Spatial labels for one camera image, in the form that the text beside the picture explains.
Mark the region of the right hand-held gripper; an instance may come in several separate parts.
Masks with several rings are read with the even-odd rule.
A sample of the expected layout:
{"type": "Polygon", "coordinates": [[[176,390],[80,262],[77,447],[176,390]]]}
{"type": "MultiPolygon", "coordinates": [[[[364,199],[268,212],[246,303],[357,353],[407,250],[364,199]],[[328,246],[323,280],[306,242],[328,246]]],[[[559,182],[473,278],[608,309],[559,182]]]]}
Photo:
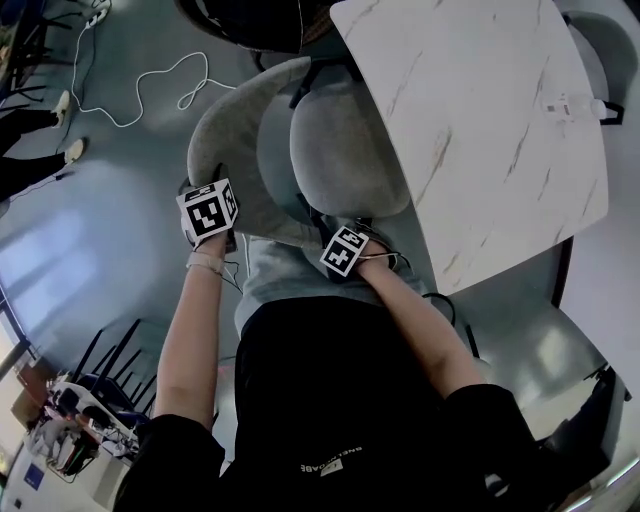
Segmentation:
{"type": "Polygon", "coordinates": [[[320,263],[327,270],[332,282],[343,283],[358,262],[369,237],[343,226],[333,235],[320,257],[320,263]]]}

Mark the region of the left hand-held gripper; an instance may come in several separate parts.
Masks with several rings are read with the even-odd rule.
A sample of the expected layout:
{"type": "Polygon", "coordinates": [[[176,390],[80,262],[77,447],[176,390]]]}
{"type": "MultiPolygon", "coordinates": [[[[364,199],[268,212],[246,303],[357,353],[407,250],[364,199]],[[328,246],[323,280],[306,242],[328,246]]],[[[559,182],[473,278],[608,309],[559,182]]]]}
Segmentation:
{"type": "Polygon", "coordinates": [[[227,166],[220,162],[213,174],[214,183],[192,188],[176,197],[181,227],[193,248],[233,229],[239,204],[227,177],[227,166]]]}

